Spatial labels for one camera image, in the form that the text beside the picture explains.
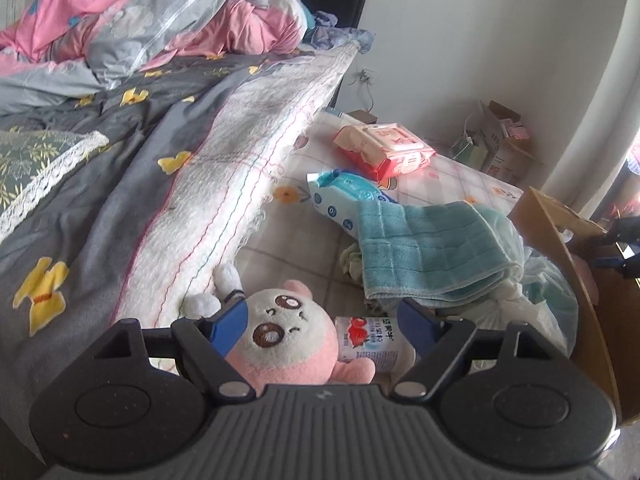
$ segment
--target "wall socket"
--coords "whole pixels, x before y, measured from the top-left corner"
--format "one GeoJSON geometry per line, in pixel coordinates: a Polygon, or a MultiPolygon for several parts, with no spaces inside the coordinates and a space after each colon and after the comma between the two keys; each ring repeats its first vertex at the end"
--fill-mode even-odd
{"type": "Polygon", "coordinates": [[[374,85],[378,80],[378,71],[372,70],[370,68],[363,68],[360,70],[360,76],[358,80],[361,83],[369,83],[370,85],[374,85]]]}

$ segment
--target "plush toy arm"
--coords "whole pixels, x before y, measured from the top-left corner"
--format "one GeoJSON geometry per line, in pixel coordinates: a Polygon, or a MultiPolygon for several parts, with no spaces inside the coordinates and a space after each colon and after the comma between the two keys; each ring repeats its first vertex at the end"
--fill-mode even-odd
{"type": "Polygon", "coordinates": [[[369,384],[375,374],[376,364],[368,357],[359,357],[350,363],[337,362],[330,380],[347,384],[369,384]]]}
{"type": "Polygon", "coordinates": [[[244,298],[240,274],[232,262],[219,265],[213,272],[213,282],[216,284],[216,295],[222,303],[231,303],[237,298],[244,298]]]}
{"type": "Polygon", "coordinates": [[[182,313],[189,319],[211,317],[220,310],[220,300],[205,292],[187,296],[182,301],[182,313]]]}

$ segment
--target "wooden panel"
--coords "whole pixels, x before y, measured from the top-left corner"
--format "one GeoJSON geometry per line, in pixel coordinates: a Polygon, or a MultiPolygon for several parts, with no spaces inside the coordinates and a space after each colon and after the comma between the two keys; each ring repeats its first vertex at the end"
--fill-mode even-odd
{"type": "Polygon", "coordinates": [[[609,396],[618,420],[624,420],[616,378],[598,317],[556,226],[568,227],[577,234],[578,240],[594,233],[601,234],[602,230],[596,224],[591,224],[594,229],[588,225],[590,222],[581,228],[578,225],[580,222],[575,221],[579,218],[575,213],[531,188],[520,197],[509,218],[525,244],[556,264],[573,289],[578,300],[578,333],[571,359],[609,396]]]}
{"type": "MultiPolygon", "coordinates": [[[[598,256],[620,256],[616,246],[598,248],[598,256]]],[[[640,415],[640,288],[612,269],[592,269],[600,291],[596,314],[616,375],[622,420],[640,415]]]]}

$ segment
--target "green patterned pillowcase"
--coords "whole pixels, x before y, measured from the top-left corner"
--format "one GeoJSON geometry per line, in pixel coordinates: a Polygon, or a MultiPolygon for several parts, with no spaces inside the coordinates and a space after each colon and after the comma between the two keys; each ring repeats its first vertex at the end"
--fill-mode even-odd
{"type": "Polygon", "coordinates": [[[0,242],[69,171],[108,143],[99,132],[0,130],[0,242]]]}

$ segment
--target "tiled floor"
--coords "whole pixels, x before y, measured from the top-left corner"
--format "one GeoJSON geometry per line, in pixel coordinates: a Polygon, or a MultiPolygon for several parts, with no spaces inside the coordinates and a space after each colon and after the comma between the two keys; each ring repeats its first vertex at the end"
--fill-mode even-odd
{"type": "Polygon", "coordinates": [[[622,428],[617,442],[601,458],[600,467],[613,480],[640,478],[640,421],[622,428]]]}

